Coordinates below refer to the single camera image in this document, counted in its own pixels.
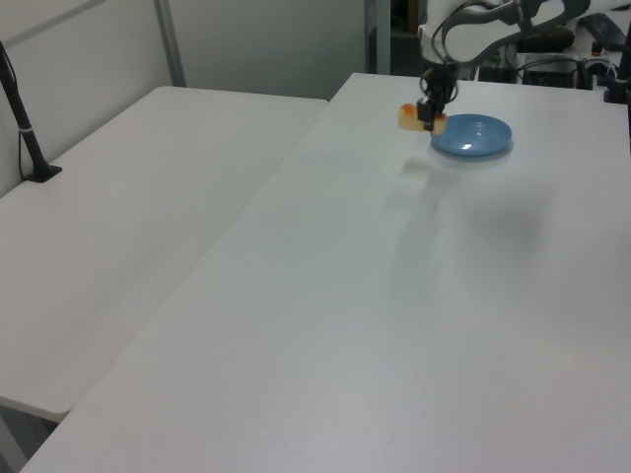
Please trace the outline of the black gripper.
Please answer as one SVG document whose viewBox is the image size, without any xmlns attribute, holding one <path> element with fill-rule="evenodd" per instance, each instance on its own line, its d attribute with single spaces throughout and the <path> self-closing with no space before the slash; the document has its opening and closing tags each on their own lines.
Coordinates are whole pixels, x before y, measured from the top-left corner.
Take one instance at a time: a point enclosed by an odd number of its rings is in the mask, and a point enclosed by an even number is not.
<svg viewBox="0 0 631 473">
<path fill-rule="evenodd" d="M 457 97 L 457 67 L 452 63 L 424 64 L 420 75 L 420 87 L 425 98 L 419 100 L 417 118 L 426 131 L 434 130 L 435 115 L 444 113 L 448 103 Z"/>
</svg>

